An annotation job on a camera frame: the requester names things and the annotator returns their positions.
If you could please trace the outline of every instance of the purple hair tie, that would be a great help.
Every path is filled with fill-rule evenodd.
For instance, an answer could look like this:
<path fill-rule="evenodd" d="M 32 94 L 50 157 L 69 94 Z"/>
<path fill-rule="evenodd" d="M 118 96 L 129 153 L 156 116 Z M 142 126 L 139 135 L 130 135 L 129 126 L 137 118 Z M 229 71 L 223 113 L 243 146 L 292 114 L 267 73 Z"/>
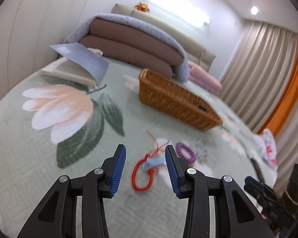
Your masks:
<path fill-rule="evenodd" d="M 182 151 L 181 151 L 182 149 L 184 149 L 186 152 L 188 152 L 188 154 L 190 154 L 190 157 L 189 158 L 182 153 Z M 175 145 L 175 151 L 176 151 L 178 157 L 183 158 L 189 164 L 192 164 L 192 163 L 194 163 L 196 161 L 196 155 L 194 154 L 194 152 L 192 151 L 192 149 L 190 149 L 186 144 L 184 144 L 182 142 L 178 142 Z"/>

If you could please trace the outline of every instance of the silver bolt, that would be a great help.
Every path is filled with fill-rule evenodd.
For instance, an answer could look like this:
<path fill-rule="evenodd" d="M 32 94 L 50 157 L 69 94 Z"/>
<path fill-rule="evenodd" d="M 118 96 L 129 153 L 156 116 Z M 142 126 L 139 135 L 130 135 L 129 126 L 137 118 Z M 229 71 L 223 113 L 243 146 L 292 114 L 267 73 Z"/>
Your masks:
<path fill-rule="evenodd" d="M 103 172 L 104 172 L 104 170 L 102 170 L 102 168 L 96 168 L 96 169 L 94 170 L 94 173 L 97 174 L 97 175 L 100 175 L 100 174 L 102 174 Z"/>
<path fill-rule="evenodd" d="M 224 181 L 226 181 L 226 182 L 231 182 L 231 181 L 233 180 L 233 178 L 230 177 L 230 176 L 224 176 L 223 179 L 224 179 Z"/>
<path fill-rule="evenodd" d="M 66 182 L 66 181 L 67 181 L 67 176 L 61 176 L 61 177 L 59 178 L 59 181 L 60 181 L 60 182 Z"/>
<path fill-rule="evenodd" d="M 189 168 L 187 172 L 191 175 L 196 174 L 196 170 L 194 168 Z"/>

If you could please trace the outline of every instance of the beige headboard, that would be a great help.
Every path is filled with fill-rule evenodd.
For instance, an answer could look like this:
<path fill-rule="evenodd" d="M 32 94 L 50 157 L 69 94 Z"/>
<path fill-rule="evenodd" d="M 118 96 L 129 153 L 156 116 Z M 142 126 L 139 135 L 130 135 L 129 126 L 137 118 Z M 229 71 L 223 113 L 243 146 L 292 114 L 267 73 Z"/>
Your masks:
<path fill-rule="evenodd" d="M 116 3 L 116 5 L 111 10 L 111 13 L 131 16 L 139 20 L 146 21 L 164 30 L 169 35 L 174 37 L 174 39 L 178 41 L 180 45 L 182 45 L 184 50 L 186 50 L 186 52 L 190 54 L 188 55 L 189 60 L 198 62 L 201 60 L 202 63 L 205 64 L 201 64 L 201 66 L 205 68 L 205 70 L 207 71 L 209 70 L 213 60 L 215 59 L 215 55 L 211 51 L 207 50 L 195 39 L 184 34 L 183 32 L 171 26 L 170 24 L 150 15 L 147 12 L 138 11 L 137 9 L 134 9 L 130 6 Z"/>

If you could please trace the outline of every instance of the recessed spotlight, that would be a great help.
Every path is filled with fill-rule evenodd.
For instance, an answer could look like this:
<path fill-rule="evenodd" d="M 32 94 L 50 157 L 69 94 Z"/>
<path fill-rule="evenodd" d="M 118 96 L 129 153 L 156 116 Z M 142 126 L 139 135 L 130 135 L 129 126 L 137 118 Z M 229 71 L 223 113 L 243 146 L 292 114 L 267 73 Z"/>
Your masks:
<path fill-rule="evenodd" d="M 256 15 L 258 13 L 258 8 L 253 6 L 253 8 L 250 11 L 252 14 Z"/>

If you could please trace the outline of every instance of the light fixture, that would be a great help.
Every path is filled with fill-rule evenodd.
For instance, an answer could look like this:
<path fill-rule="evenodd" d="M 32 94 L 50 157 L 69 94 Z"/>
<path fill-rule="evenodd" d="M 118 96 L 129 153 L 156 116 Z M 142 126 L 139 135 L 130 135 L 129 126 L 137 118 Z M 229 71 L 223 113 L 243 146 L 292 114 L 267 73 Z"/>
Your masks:
<path fill-rule="evenodd" d="M 151 0 L 156 6 L 180 17 L 195 28 L 210 24 L 209 16 L 186 0 Z"/>
<path fill-rule="evenodd" d="M 256 6 L 253 6 L 250 11 L 252 14 L 256 15 L 258 13 L 258 8 Z"/>

